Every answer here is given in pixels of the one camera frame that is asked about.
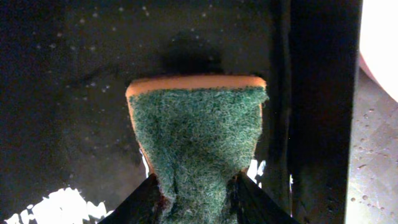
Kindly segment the green orange sponge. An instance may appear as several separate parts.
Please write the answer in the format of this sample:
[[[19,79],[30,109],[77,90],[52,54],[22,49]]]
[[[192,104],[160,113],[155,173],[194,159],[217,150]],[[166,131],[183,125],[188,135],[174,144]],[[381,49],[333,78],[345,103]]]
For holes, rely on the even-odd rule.
[[[236,223],[232,180],[262,133],[260,77],[146,78],[126,90],[134,134],[159,181],[159,223]]]

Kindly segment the black plastic tray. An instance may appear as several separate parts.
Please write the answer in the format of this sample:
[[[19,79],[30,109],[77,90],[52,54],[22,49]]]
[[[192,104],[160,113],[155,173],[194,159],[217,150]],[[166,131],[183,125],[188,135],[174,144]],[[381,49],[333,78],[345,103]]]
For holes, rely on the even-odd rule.
[[[1,2],[1,220],[71,188],[117,207],[145,170],[126,88],[194,73],[267,82],[255,157],[301,223],[343,223],[361,1]]]

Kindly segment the white plate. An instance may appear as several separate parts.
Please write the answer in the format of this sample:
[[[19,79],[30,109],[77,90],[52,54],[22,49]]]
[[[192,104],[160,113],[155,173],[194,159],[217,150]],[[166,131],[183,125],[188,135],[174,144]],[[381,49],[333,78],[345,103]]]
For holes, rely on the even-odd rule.
[[[397,0],[364,0],[359,66],[397,100]]]

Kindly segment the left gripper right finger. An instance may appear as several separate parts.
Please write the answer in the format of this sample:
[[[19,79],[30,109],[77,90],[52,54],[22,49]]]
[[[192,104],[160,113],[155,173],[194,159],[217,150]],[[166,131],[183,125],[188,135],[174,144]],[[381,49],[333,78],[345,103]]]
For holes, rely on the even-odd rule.
[[[299,224],[244,172],[234,177],[234,211],[239,224]]]

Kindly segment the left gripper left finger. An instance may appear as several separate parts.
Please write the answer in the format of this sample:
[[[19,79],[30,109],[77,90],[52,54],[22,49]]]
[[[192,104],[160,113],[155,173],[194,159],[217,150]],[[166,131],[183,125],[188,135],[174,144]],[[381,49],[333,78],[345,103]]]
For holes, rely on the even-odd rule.
[[[157,176],[151,174],[99,224],[158,224],[163,209],[164,196]]]

